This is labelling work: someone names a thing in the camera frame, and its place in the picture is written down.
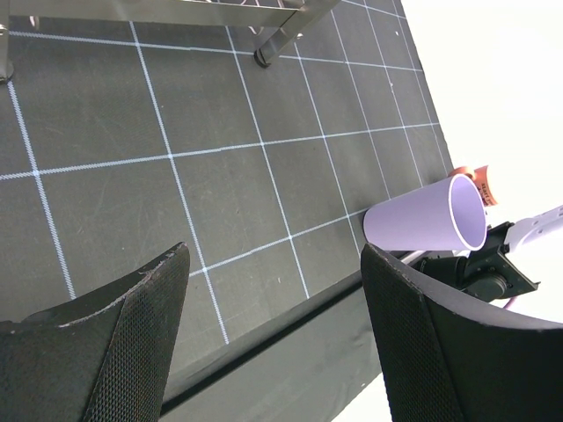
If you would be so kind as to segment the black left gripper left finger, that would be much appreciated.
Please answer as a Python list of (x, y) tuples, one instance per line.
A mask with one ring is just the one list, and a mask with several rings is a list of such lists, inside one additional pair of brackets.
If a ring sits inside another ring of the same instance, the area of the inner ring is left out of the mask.
[(3, 421), (156, 421), (190, 270), (180, 242), (77, 299), (1, 323)]

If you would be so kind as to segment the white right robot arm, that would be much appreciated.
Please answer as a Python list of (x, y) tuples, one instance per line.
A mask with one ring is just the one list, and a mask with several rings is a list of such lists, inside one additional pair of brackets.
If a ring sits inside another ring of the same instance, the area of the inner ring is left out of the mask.
[(562, 207), (518, 222), (504, 222), (487, 231), (478, 251), (467, 256), (423, 258), (414, 268), (483, 302), (507, 299), (537, 290), (539, 284), (517, 269), (510, 256), (562, 229)]

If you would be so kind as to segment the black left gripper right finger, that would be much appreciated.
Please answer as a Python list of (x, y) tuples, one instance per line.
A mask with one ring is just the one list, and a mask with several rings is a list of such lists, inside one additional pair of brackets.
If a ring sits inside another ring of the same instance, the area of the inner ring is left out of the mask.
[(393, 420), (561, 420), (561, 324), (482, 302), (373, 244), (361, 275)]

